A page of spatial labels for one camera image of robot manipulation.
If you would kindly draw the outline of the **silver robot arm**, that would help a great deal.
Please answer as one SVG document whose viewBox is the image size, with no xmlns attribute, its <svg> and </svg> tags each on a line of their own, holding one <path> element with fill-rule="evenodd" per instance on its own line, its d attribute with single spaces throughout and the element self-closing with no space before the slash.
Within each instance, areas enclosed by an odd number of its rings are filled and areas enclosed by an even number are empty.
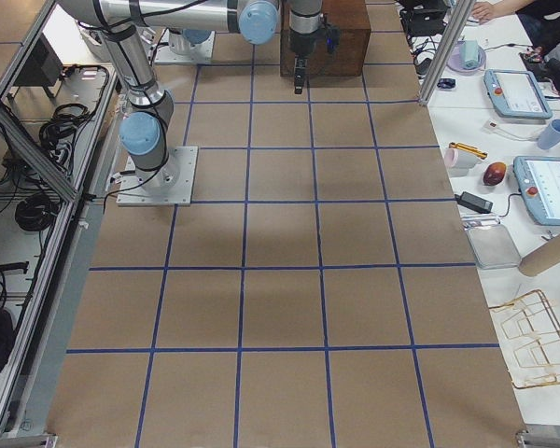
<svg viewBox="0 0 560 448">
<path fill-rule="evenodd" d="M 171 31 L 228 32 L 252 45 L 267 43 L 278 22 L 278 1 L 61 1 L 60 7 L 81 24 L 95 30 L 104 45 L 132 107 L 162 124 L 156 128 L 162 144 L 174 111 L 142 47 L 140 27 Z M 308 78 L 308 60 L 323 41 L 328 53 L 339 46 L 341 31 L 328 22 L 321 1 L 290 1 L 289 45 L 295 55 L 294 92 L 301 94 Z"/>
<path fill-rule="evenodd" d="M 175 54 L 188 54 L 192 48 L 207 41 L 211 34 L 210 30 L 170 29 L 168 46 Z"/>
</svg>

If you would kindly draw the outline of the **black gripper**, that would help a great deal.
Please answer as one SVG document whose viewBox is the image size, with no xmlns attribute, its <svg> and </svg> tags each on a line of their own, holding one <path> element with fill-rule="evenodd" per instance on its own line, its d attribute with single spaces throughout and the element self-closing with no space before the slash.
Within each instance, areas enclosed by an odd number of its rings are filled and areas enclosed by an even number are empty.
<svg viewBox="0 0 560 448">
<path fill-rule="evenodd" d="M 289 48 L 295 54 L 294 63 L 294 93 L 302 94 L 306 81 L 306 59 L 315 51 L 318 31 L 301 33 L 293 28 L 289 29 Z"/>
</svg>

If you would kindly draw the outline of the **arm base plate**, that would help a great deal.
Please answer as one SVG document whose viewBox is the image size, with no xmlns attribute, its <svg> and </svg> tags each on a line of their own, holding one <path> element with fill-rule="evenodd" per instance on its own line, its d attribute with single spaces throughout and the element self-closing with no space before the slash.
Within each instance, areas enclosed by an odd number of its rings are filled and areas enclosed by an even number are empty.
<svg viewBox="0 0 560 448">
<path fill-rule="evenodd" d="M 195 65 L 212 62 L 214 31 L 166 29 L 155 48 L 154 64 Z"/>
<path fill-rule="evenodd" d="M 116 202 L 119 206 L 189 206 L 195 180 L 199 148 L 169 147 L 168 162 L 148 182 L 150 174 L 136 171 L 130 156 L 126 160 L 126 170 L 134 171 L 132 175 L 122 178 Z"/>
</svg>

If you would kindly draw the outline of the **person's hand on desk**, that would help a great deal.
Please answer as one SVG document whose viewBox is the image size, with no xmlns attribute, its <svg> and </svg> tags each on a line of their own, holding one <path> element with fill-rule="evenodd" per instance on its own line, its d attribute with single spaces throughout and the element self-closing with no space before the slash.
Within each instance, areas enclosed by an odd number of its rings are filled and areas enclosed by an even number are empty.
<svg viewBox="0 0 560 448">
<path fill-rule="evenodd" d="M 471 17 L 477 22 L 487 22 L 495 16 L 495 6 L 489 2 L 478 1 L 471 10 Z"/>
</svg>

